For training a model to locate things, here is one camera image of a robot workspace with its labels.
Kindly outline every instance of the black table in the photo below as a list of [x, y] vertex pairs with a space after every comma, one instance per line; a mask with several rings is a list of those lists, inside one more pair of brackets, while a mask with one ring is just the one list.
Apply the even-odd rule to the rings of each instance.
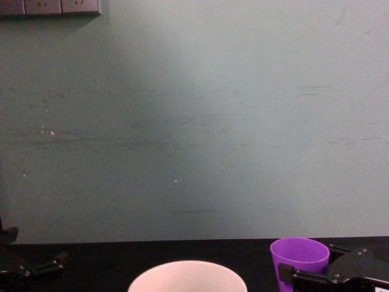
[[[350, 248], [389, 246], [389, 237], [318, 238], [324, 244]], [[276, 292], [272, 257], [274, 239], [189, 240], [166, 242], [82, 243], [61, 245], [13, 245], [8, 247], [31, 263], [51, 259], [67, 251], [69, 260], [63, 279], [34, 292], [126, 292], [130, 283], [153, 266], [175, 260], [205, 260], [238, 273], [249, 292]], [[388, 257], [387, 249], [381, 256]]]

